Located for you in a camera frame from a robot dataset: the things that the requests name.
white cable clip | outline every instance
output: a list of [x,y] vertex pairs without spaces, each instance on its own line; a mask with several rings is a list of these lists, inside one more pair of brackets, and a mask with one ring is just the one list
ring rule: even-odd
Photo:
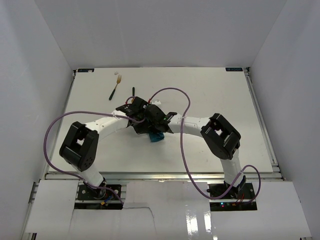
[[185,121],[187,119],[187,115],[181,116],[181,121],[182,121],[182,119],[183,119],[183,121]]
[[115,112],[112,112],[112,117],[114,117],[115,119],[119,120],[119,118],[116,116]]

white tabletop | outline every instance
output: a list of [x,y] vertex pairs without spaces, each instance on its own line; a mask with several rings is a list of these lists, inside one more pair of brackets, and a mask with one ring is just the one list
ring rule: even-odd
[[[122,75],[111,101],[109,96]],[[93,111],[111,113],[132,95],[146,101],[157,90],[177,87],[189,95],[190,117],[211,117],[222,114],[241,134],[239,158],[241,166],[254,165],[259,171],[272,172],[271,160],[256,115],[244,72],[227,72],[211,67],[137,67],[95,68],[94,72],[77,72],[69,96],[66,112]],[[165,113],[182,114],[188,101],[178,91],[167,90],[154,99],[162,103]],[[52,156],[52,163],[64,170],[74,169],[59,156],[59,149],[73,122],[87,123],[100,116],[74,114],[63,119]],[[223,173],[220,160],[197,136],[184,136],[185,156],[193,173]],[[165,133],[164,140],[151,142],[146,134],[137,135],[132,127],[101,140],[95,158],[100,172],[185,173],[180,135]]]

white wall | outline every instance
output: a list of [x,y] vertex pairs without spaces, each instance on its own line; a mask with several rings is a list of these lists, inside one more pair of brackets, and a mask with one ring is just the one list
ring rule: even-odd
[[320,1],[288,0],[252,65],[252,81],[284,176],[320,239]]
[[35,0],[72,69],[251,66],[286,0]]
[[44,169],[46,128],[72,81],[34,0],[0,0],[0,66],[0,239],[16,240]]

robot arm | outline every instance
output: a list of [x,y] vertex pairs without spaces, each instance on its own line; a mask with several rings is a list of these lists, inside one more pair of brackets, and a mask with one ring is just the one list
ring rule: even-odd
[[[181,121],[180,114],[170,119],[168,126],[173,133],[181,132]],[[204,138],[211,152],[220,158],[224,184],[228,188],[242,170],[239,160],[239,132],[221,114],[215,113],[212,117],[185,117],[183,133]],[[233,192],[237,194],[245,183],[246,177],[241,173],[233,185]]]
[[[105,179],[94,165],[99,139],[128,126],[133,126],[137,134],[181,132],[182,116],[176,112],[164,114],[159,108],[159,101],[149,104],[135,97],[132,104],[122,105],[112,114],[127,116],[137,121],[145,119],[145,121],[134,123],[124,118],[103,117],[85,124],[74,122],[59,151],[60,156],[71,164],[83,179],[94,186],[106,185]],[[211,152],[220,158],[224,183],[229,187],[241,171],[238,157],[241,135],[238,131],[221,114],[215,113],[212,117],[185,117],[183,133],[204,138]],[[232,191],[237,194],[245,182],[246,177],[242,173]],[[98,189],[93,190],[98,196],[104,194]]]

black sticker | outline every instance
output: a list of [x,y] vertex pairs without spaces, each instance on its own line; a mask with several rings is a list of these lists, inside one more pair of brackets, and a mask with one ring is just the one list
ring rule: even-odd
[[94,68],[79,68],[78,73],[93,73],[95,71]]
[[226,67],[227,72],[243,72],[242,67]]

